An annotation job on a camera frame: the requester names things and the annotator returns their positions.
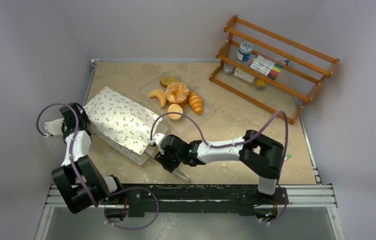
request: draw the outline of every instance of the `gray wall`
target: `gray wall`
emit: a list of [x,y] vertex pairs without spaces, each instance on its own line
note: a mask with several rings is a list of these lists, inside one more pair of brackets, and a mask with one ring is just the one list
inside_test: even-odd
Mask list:
[[[216,60],[228,35],[223,27],[234,14],[300,41],[324,0],[61,1],[91,58],[196,61]],[[271,42],[289,53],[294,50]]]
[[334,185],[348,239],[374,240],[376,1],[326,0],[302,43],[341,59],[302,119],[321,179]]
[[65,147],[38,135],[35,120],[47,104],[82,101],[89,74],[59,1],[0,0],[0,239],[35,237]]

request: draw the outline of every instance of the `green marker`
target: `green marker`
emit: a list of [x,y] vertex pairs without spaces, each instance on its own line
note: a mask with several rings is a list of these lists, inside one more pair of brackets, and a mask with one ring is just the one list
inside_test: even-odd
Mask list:
[[289,158],[291,158],[291,153],[285,156],[285,159],[283,160],[284,162],[287,161]]

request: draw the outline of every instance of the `pastry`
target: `pastry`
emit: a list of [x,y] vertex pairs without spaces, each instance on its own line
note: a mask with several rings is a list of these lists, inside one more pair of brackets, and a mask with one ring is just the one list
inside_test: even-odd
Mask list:
[[160,108],[166,107],[167,101],[166,101],[166,97],[165,97],[165,91],[163,91],[161,89],[154,89],[154,90],[152,90],[148,93],[148,97],[149,98],[153,98],[153,97],[158,98],[158,105],[160,106]]
[[183,82],[169,84],[164,92],[169,105],[178,104],[181,107],[184,107],[188,103],[189,93],[190,90]]
[[169,84],[179,83],[179,78],[175,76],[164,76],[160,79],[160,85],[167,88]]
[[[178,112],[178,113],[183,114],[184,110],[182,110],[181,106],[174,103],[174,104],[169,106],[169,108],[167,109],[167,112]],[[168,116],[169,116],[170,120],[173,120],[173,121],[178,121],[182,117],[182,115],[179,115],[179,114],[169,114]]]
[[196,114],[202,113],[202,111],[203,111],[203,100],[201,99],[201,97],[197,93],[190,91],[189,94],[188,94],[188,102],[189,102],[189,105],[191,106],[192,110],[194,110],[194,112]]

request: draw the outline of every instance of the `wooden rack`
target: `wooden rack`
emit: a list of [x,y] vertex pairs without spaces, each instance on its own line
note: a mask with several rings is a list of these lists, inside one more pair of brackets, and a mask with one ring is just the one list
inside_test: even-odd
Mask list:
[[[263,34],[266,34],[266,35],[268,35],[268,36],[270,36],[272,38],[278,39],[278,40],[280,40],[280,41],[282,41],[282,42],[284,42],[286,44],[294,46],[295,48],[301,49],[301,50],[303,50],[303,51],[305,51],[305,52],[307,52],[309,54],[315,55],[315,56],[317,56],[317,57],[319,57],[321,59],[324,59],[324,60],[332,63],[332,65],[329,68],[329,70],[325,70],[325,69],[323,69],[323,68],[321,68],[319,66],[316,66],[316,65],[314,65],[314,64],[312,64],[310,62],[307,62],[307,61],[305,61],[303,59],[300,59],[300,58],[298,58],[298,57],[296,57],[296,56],[294,56],[292,54],[289,54],[289,53],[287,53],[285,51],[282,51],[282,50],[280,50],[280,49],[278,49],[278,48],[276,48],[274,46],[271,46],[271,45],[269,45],[269,44],[267,44],[265,42],[262,42],[262,41],[257,40],[257,39],[255,39],[255,38],[253,38],[253,37],[251,37],[251,36],[249,36],[247,34],[244,34],[244,33],[240,32],[240,31],[235,30],[234,26],[235,26],[236,23],[240,23],[242,25],[245,25],[245,26],[247,26],[249,28],[252,28],[252,29],[257,30],[257,31],[259,31],[259,32],[261,32]],[[313,50],[313,49],[311,49],[311,48],[309,48],[307,46],[304,46],[304,45],[302,45],[300,43],[292,41],[292,40],[290,40],[290,39],[288,39],[286,37],[283,37],[283,36],[278,35],[278,34],[276,34],[274,32],[266,30],[266,29],[264,29],[262,27],[254,25],[254,24],[252,24],[252,23],[250,23],[248,21],[245,21],[243,19],[240,19],[236,15],[234,15],[226,23],[226,25],[223,28],[223,30],[225,32],[229,33],[229,34],[228,34],[226,42],[222,45],[222,47],[216,53],[216,58],[220,59],[220,63],[218,64],[217,68],[211,73],[211,75],[209,77],[209,80],[212,81],[212,82],[214,82],[214,83],[216,83],[216,84],[218,84],[218,85],[220,85],[220,86],[222,86],[222,87],[224,87],[225,89],[227,89],[227,90],[235,93],[236,95],[238,95],[238,96],[240,96],[240,97],[242,97],[242,98],[244,98],[244,99],[252,102],[253,104],[255,104],[255,105],[257,105],[257,106],[265,109],[266,111],[271,112],[271,113],[275,113],[276,110],[273,109],[273,108],[271,108],[270,106],[268,106],[268,105],[266,105],[266,104],[264,104],[264,103],[262,103],[262,102],[260,102],[260,101],[258,101],[256,99],[252,98],[249,95],[246,95],[245,93],[243,93],[243,92],[241,92],[241,91],[239,91],[239,90],[237,90],[237,89],[235,89],[235,88],[233,88],[233,87],[225,84],[224,82],[218,80],[217,78],[215,78],[216,75],[218,74],[218,72],[223,68],[224,62],[228,62],[228,63],[234,65],[235,67],[238,67],[238,68],[246,71],[247,73],[250,73],[250,74],[256,76],[257,78],[263,79],[268,84],[273,85],[273,86],[275,86],[275,87],[277,87],[277,88],[279,88],[279,89],[281,89],[281,90],[283,90],[283,91],[285,91],[285,92],[287,92],[287,93],[289,93],[289,94],[291,94],[291,95],[293,95],[293,96],[301,99],[301,105],[297,109],[297,112],[296,112],[295,116],[293,118],[290,118],[290,117],[288,118],[288,122],[290,124],[294,124],[296,122],[296,120],[298,119],[298,117],[299,117],[300,113],[302,112],[304,106],[306,104],[310,103],[315,98],[315,95],[316,95],[319,87],[321,86],[322,82],[325,79],[328,79],[328,78],[330,78],[332,76],[332,74],[337,69],[338,63],[340,61],[340,59],[338,59],[338,58],[332,58],[332,57],[330,57],[328,55],[325,55],[325,54],[323,54],[321,52]],[[294,69],[294,68],[292,68],[290,66],[284,65],[283,69],[285,69],[286,71],[291,72],[291,73],[293,73],[293,74],[295,74],[295,75],[297,75],[297,76],[299,76],[301,78],[304,78],[304,79],[306,79],[306,80],[314,83],[314,86],[312,87],[312,89],[310,90],[310,92],[307,95],[303,95],[300,92],[297,92],[297,91],[291,89],[290,87],[288,87],[288,86],[286,86],[284,84],[281,84],[281,83],[279,83],[279,82],[277,82],[277,81],[275,81],[275,80],[267,77],[266,75],[264,75],[264,74],[262,74],[262,73],[260,73],[258,71],[253,70],[250,67],[244,66],[244,65],[240,64],[239,62],[230,59],[228,57],[228,54],[229,54],[231,46],[235,46],[235,47],[239,47],[240,46],[240,43],[238,43],[238,42],[236,42],[236,41],[233,40],[233,36],[234,35],[238,36],[238,37],[241,37],[241,38],[243,38],[243,39],[245,39],[245,40],[247,40],[247,41],[249,41],[251,43],[254,43],[254,44],[256,44],[256,45],[258,45],[260,47],[268,49],[268,50],[270,50],[270,51],[272,51],[272,52],[274,52],[274,53],[276,53],[278,55],[281,55],[281,56],[283,56],[283,57],[285,57],[285,58],[287,58],[289,60],[292,60],[292,61],[294,61],[296,63],[299,63],[299,64],[301,64],[301,65],[303,65],[303,66],[305,66],[305,67],[307,67],[307,68],[309,68],[309,69],[311,69],[313,71],[316,71],[319,74],[322,74],[322,77],[320,79],[316,79],[316,78],[314,78],[312,76],[309,76],[309,75],[307,75],[307,74],[305,74],[305,73],[303,73],[303,72],[301,72],[299,70],[296,70],[296,69]],[[253,50],[252,54],[254,54],[254,55],[260,55],[260,56],[262,56],[262,57],[264,57],[264,58],[266,58],[268,60],[271,60],[273,62],[278,63],[278,61],[276,61],[276,60],[270,58],[269,56],[266,56],[266,55],[264,55],[264,54],[262,54],[262,53],[260,53],[258,51]],[[278,117],[280,117],[282,119],[284,118],[284,116],[282,114],[279,114]]]

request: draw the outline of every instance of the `food tray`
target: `food tray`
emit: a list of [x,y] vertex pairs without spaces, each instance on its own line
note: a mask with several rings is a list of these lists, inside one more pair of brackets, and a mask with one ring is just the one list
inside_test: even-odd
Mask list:
[[[190,90],[194,89],[190,85],[188,85],[186,83],[185,79],[183,77],[181,77],[181,75],[178,74],[174,70],[164,71],[164,72],[161,72],[159,75],[155,76],[151,81],[149,81],[144,86],[142,86],[139,89],[139,92],[140,92],[140,94],[142,94],[142,96],[144,96],[146,99],[148,99],[147,101],[148,101],[148,104],[150,106],[145,106],[145,107],[149,108],[151,111],[153,111],[154,113],[156,113],[158,115],[162,115],[164,113],[167,113],[169,105],[166,105],[165,108],[160,108],[159,107],[159,100],[156,97],[149,98],[148,93],[151,90],[154,90],[154,89],[162,89],[163,91],[166,91],[166,88],[164,88],[160,85],[160,79],[164,76],[177,77],[181,82],[185,83],[186,86]],[[202,113],[196,114],[193,111],[193,109],[190,107],[189,103],[187,103],[182,109],[183,109],[184,114],[186,114],[190,118],[192,118],[197,124],[200,124],[205,119],[209,118],[215,112],[215,110],[214,110],[212,104],[210,102],[208,102],[207,99],[204,98],[204,96],[200,95],[198,92],[195,92],[195,93],[198,94],[202,99],[202,104],[203,104]],[[168,116],[164,116],[163,122],[166,125],[168,125],[169,129],[172,130],[174,134],[176,134],[178,136],[183,136],[188,131],[192,131],[196,128],[194,126],[194,124],[189,119],[187,119],[186,117],[182,117],[181,119],[179,119],[177,121],[173,121],[173,120],[170,120],[168,118]]]

